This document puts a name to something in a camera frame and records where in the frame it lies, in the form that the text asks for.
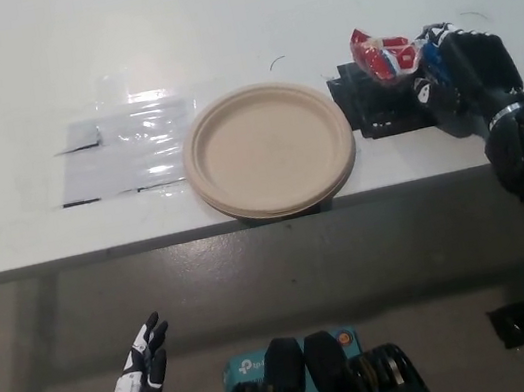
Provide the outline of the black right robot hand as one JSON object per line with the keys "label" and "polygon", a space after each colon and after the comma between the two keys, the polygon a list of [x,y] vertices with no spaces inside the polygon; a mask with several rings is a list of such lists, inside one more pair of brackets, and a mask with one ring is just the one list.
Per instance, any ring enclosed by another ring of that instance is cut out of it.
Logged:
{"label": "black right robot hand", "polygon": [[415,42],[415,97],[446,131],[467,136],[477,119],[478,129],[489,129],[524,105],[523,80],[497,35],[445,22],[428,25]]}

